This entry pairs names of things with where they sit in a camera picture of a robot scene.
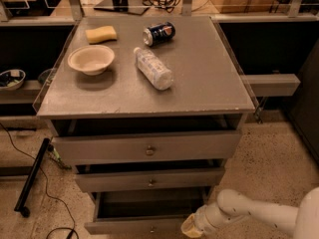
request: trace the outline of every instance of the terrazzo floor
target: terrazzo floor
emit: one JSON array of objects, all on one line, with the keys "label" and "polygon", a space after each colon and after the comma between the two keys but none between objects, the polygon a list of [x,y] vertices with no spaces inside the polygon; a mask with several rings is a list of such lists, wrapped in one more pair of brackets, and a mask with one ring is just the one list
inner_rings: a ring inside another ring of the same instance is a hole
[{"label": "terrazzo floor", "polygon": [[[44,137],[50,137],[45,125],[37,120],[1,120],[5,126],[30,126],[36,131],[12,133],[14,144],[24,152],[36,156]],[[223,188],[235,189],[252,199],[299,206],[311,189],[319,186],[319,169],[292,125],[281,113],[265,116],[264,123],[249,119],[243,126],[243,137],[233,158],[226,164],[226,172],[215,187],[211,201]],[[17,151],[7,133],[0,128],[0,167],[32,165],[33,159]],[[84,223],[92,221],[94,204],[82,193],[70,170],[61,169],[49,155],[41,165],[48,177],[47,191],[63,199],[76,223],[81,239],[154,239],[186,238],[180,233],[144,235],[90,235]],[[57,227],[72,227],[66,206],[45,194],[46,179],[38,172],[26,206],[29,218],[24,218],[14,207],[23,188],[25,176],[0,177],[0,238],[44,239]],[[67,238],[68,231],[58,230],[48,238]],[[288,239],[275,228],[248,219],[217,231],[211,239]]]}]

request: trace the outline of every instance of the bowl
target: bowl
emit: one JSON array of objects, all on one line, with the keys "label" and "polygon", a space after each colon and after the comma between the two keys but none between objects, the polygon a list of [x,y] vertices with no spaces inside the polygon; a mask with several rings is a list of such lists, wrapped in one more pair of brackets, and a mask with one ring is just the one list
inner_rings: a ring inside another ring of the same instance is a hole
[{"label": "bowl", "polygon": [[38,82],[39,82],[41,85],[44,85],[45,82],[47,81],[48,77],[51,75],[51,72],[52,72],[52,68],[43,71],[43,72],[38,76]]},{"label": "bowl", "polygon": [[114,57],[114,51],[107,46],[89,45],[72,52],[68,64],[76,71],[95,76],[105,71]]},{"label": "bowl", "polygon": [[26,78],[26,73],[20,69],[11,69],[0,74],[0,91],[19,89]]}]

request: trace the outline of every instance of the soda can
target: soda can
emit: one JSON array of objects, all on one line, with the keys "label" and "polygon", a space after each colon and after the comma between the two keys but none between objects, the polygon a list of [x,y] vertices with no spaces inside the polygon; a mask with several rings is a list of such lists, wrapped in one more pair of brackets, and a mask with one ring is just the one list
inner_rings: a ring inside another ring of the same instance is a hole
[{"label": "soda can", "polygon": [[171,22],[147,27],[143,31],[144,43],[153,46],[170,40],[175,35],[175,27]]}]

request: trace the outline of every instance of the gray cabinet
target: gray cabinet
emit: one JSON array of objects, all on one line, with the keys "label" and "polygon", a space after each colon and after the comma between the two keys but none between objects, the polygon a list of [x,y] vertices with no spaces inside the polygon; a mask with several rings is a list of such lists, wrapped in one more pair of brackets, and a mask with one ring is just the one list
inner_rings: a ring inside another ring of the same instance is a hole
[{"label": "gray cabinet", "polygon": [[301,86],[295,95],[284,103],[292,124],[300,133],[304,143],[319,163],[319,41],[315,44],[300,70]]},{"label": "gray cabinet", "polygon": [[[154,52],[171,66],[174,83],[159,92],[137,69],[133,49],[144,48],[145,26],[164,21],[176,36]],[[87,45],[86,29],[103,25],[118,33],[103,44],[115,51],[113,64],[96,77],[72,71],[68,55]],[[88,231],[150,233],[180,231],[207,201],[253,111],[209,17],[113,17],[81,21],[38,117],[96,204]]]}]

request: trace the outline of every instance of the drawer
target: drawer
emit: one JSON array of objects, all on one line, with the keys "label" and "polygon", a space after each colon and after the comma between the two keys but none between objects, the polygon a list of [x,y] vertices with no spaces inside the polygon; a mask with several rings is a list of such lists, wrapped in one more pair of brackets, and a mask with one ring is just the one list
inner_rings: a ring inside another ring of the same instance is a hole
[{"label": "drawer", "polygon": [[59,119],[53,125],[59,136],[91,136],[172,131],[204,131],[236,129],[241,114],[226,115],[132,117],[108,119]]},{"label": "drawer", "polygon": [[89,172],[96,173],[76,175],[83,192],[214,186],[224,168],[216,167],[212,160],[194,160],[91,165]]},{"label": "drawer", "polygon": [[229,158],[240,141],[238,130],[55,137],[68,164]]},{"label": "drawer", "polygon": [[206,201],[203,188],[98,193],[91,234],[180,231],[182,222]]}]

